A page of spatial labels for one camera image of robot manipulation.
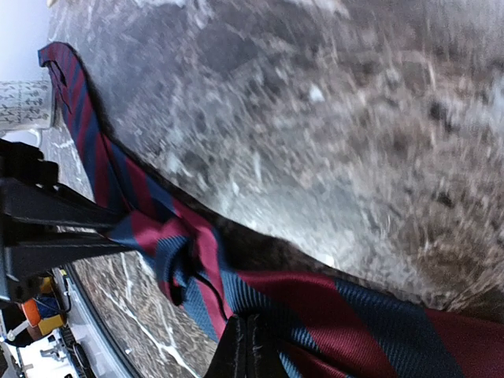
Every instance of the gray marble countertop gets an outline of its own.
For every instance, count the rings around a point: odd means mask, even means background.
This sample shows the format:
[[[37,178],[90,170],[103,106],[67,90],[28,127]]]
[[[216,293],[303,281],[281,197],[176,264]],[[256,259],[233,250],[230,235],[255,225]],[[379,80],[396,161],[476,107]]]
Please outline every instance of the gray marble countertop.
[[[237,265],[285,269],[285,250],[301,251],[327,267],[311,269],[500,321],[503,14],[453,0],[61,0],[50,40],[81,56],[115,140],[224,233],[241,224],[281,246],[253,258],[228,246]],[[48,140],[50,158],[75,163],[61,129]],[[198,334],[206,347],[173,374],[201,374],[214,345],[183,313],[142,330],[149,315],[130,306],[145,294],[128,280],[160,295],[141,267],[103,259],[89,288],[159,350],[145,356],[156,369],[179,361],[169,340],[187,339],[172,333]],[[128,300],[100,294],[111,273]]]

